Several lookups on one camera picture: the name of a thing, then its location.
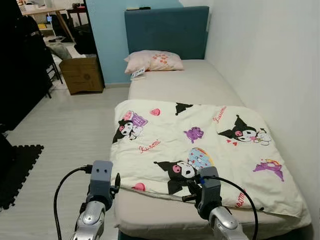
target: gray floor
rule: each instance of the gray floor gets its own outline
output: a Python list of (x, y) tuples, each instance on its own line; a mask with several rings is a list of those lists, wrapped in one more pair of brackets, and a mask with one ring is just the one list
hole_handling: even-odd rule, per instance
[[(70, 170), (95, 160), (108, 160), (114, 134), (114, 108), (126, 100), (128, 88), (105, 89), (102, 94), (70, 96), (67, 89), (52, 91), (12, 131), (12, 145), (43, 145), (15, 206), (0, 212), (0, 239), (56, 240), (53, 197), (61, 178)], [(73, 233), (85, 200), (90, 176), (72, 175), (59, 193), (62, 238)], [(116, 240), (114, 211), (106, 214), (104, 240)]]

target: pillow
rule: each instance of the pillow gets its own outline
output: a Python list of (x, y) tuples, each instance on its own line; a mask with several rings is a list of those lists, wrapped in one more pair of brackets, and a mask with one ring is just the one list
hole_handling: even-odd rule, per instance
[(143, 67), (146, 71), (171, 71), (184, 69), (179, 55), (168, 51), (135, 51), (124, 60), (128, 63), (124, 71), (126, 74), (132, 74)]

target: light blue wall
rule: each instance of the light blue wall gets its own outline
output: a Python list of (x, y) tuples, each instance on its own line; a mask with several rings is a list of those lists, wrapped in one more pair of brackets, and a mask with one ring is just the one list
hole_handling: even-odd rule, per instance
[(178, 8), (178, 0), (86, 0), (104, 81), (107, 84), (129, 83), (125, 74), (128, 45), (125, 26), (126, 8)]

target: pink heart print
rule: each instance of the pink heart print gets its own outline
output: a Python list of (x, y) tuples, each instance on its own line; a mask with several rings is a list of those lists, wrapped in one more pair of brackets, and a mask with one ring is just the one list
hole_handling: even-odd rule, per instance
[(156, 108), (150, 111), (150, 113), (154, 116), (159, 116), (160, 115), (160, 109)]
[(132, 189), (144, 192), (146, 191), (146, 185), (144, 185), (142, 182), (139, 182), (135, 186), (133, 186)]

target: kuromi character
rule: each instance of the kuromi character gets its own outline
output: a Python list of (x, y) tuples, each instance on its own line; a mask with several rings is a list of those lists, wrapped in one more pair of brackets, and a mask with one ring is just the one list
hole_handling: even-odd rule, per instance
[(145, 126), (148, 121), (133, 111), (127, 111), (118, 123), (119, 128), (113, 137), (113, 144), (125, 136), (128, 136), (130, 140), (136, 139), (142, 133), (143, 126)]
[(131, 135), (134, 132), (134, 124), (132, 121), (122, 119), (118, 121), (118, 123), (119, 123), (119, 128), (117, 129), (113, 137), (113, 141), (112, 141), (113, 144), (116, 143), (118, 139), (123, 139), (125, 136), (131, 137)]
[(193, 104), (183, 104), (183, 103), (176, 102), (175, 115), (178, 116), (179, 113), (185, 111), (187, 108), (191, 108), (192, 106), (193, 106)]
[(153, 163), (158, 164), (162, 170), (168, 172), (170, 180), (168, 181), (168, 192), (170, 195), (181, 191), (188, 185), (187, 180), (192, 179), (197, 172), (191, 165), (184, 161), (161, 161)]
[(218, 134), (240, 142), (260, 143), (264, 146), (268, 146), (271, 142), (270, 136), (263, 128), (257, 131), (254, 127), (248, 126), (239, 115), (236, 115), (234, 128), (232, 130), (229, 129)]

